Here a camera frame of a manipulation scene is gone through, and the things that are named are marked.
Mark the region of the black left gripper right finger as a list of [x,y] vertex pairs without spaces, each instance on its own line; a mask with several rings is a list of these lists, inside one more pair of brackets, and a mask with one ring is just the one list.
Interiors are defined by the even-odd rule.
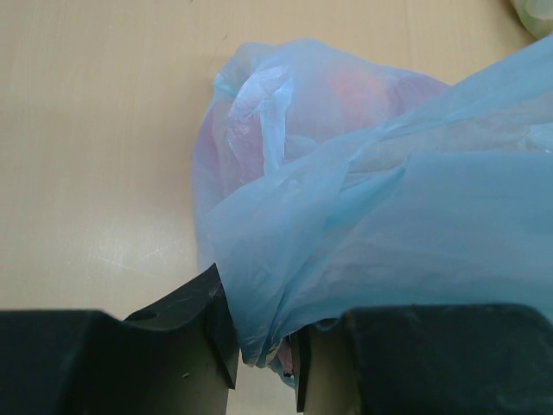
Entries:
[[369,307],[295,335],[303,414],[549,414],[552,326],[508,303]]

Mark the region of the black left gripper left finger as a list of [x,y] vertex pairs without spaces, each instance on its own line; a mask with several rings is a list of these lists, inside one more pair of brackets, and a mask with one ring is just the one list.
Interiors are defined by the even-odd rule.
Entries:
[[215,267],[123,320],[100,310],[1,314],[4,414],[223,414],[237,371]]

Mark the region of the blue printed plastic bag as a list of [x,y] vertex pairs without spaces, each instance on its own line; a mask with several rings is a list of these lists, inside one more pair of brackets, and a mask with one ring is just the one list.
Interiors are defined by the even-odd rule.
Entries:
[[[329,81],[386,85],[349,124]],[[521,303],[552,313],[552,40],[450,86],[314,40],[249,42],[194,145],[198,266],[216,265],[244,362],[365,306]]]

